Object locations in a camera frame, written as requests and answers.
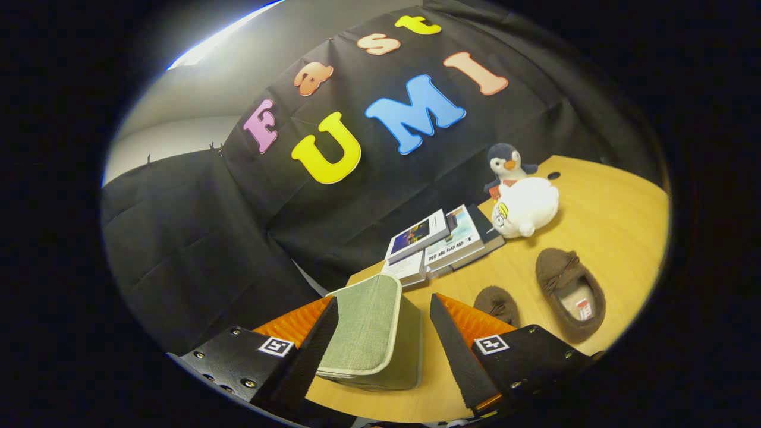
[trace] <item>white plush toy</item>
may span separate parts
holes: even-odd
[[[499,185],[492,224],[505,238],[531,236],[558,212],[558,188],[548,180],[527,177],[512,186]]]

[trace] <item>yellow letter u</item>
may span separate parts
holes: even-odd
[[[335,164],[328,162],[320,150],[314,145],[313,135],[305,136],[291,152],[291,157],[301,161],[307,172],[322,184],[334,184],[351,174],[359,163],[362,150],[357,139],[341,123],[341,113],[333,112],[328,115],[317,129],[327,131],[343,148],[343,158]]]

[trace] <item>foam letter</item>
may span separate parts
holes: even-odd
[[[306,97],[312,95],[320,83],[326,81],[331,75],[333,75],[333,67],[330,65],[326,67],[319,62],[310,62],[296,74],[293,85],[298,86],[298,93]]]
[[[277,131],[268,131],[267,126],[275,125],[275,117],[268,110],[272,108],[272,100],[264,100],[256,108],[251,117],[248,118],[243,125],[243,129],[247,130],[253,136],[253,139],[259,143],[259,153],[264,153],[269,148],[269,145],[278,138]]]
[[[399,153],[409,154],[423,142],[421,136],[411,134],[404,126],[415,128],[427,136],[433,135],[430,111],[436,116],[436,126],[448,128],[465,117],[465,109],[452,104],[431,83],[428,75],[419,75],[407,82],[407,94],[411,105],[381,98],[370,104],[365,116],[381,121],[399,142]]]
[[[476,81],[484,95],[494,95],[508,86],[506,78],[493,75],[492,72],[470,58],[468,52],[455,53],[444,60],[444,65],[454,67]]]
[[[343,158],[335,164],[331,164],[320,150],[314,145],[315,138],[312,135],[305,136],[291,152],[291,157],[304,164],[309,174],[322,184],[338,183],[344,177],[351,174],[359,163],[362,150],[359,147],[357,139],[341,123],[341,113],[333,112],[328,115],[317,129],[324,133],[329,132],[331,136],[343,148]]]
[[[386,34],[374,33],[357,40],[357,46],[367,49],[373,55],[383,55],[398,49],[402,44],[397,39],[387,39]]]
[[[394,27],[407,27],[410,30],[416,32],[417,34],[436,34],[439,31],[441,31],[441,27],[438,25],[425,25],[423,24],[423,20],[425,20],[422,16],[416,16],[416,17],[410,17],[407,15],[402,16],[399,18],[399,20],[393,25]]]

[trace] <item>penguin plush toy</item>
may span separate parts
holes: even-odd
[[[500,184],[511,186],[516,181],[526,178],[527,174],[533,174],[539,170],[539,165],[521,164],[521,154],[512,145],[500,142],[494,144],[487,153],[489,167],[494,171],[497,178],[483,187],[484,192],[497,187]]]

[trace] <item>book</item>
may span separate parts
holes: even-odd
[[[425,281],[423,251],[418,251],[394,263],[386,260],[380,272],[396,277],[402,283],[402,286],[411,286],[412,284]]]
[[[428,218],[408,227],[404,232],[391,238],[386,260],[394,263],[410,254],[421,251],[430,244],[449,235],[444,211],[439,209]]]
[[[492,222],[490,222],[489,219],[484,216],[483,212],[478,209],[478,206],[473,204],[469,205],[468,213],[470,214],[470,218],[473,220],[473,223],[476,225],[476,230],[481,237],[481,242],[483,242],[483,248],[466,257],[463,257],[460,260],[453,262],[451,265],[453,270],[460,269],[468,263],[476,261],[479,258],[484,257],[497,248],[501,247],[502,245],[505,245],[505,238],[503,238],[502,235],[500,235],[499,232],[494,229]]]
[[[476,225],[464,205],[449,212],[447,217],[454,219],[455,228],[448,236],[425,249],[425,265],[431,271],[448,266],[483,248]]]
[[[437,270],[431,270],[429,267],[425,268],[425,278],[426,279],[434,279],[437,276],[444,275],[446,273],[449,273],[452,271],[452,266],[446,265],[443,267],[438,268]]]

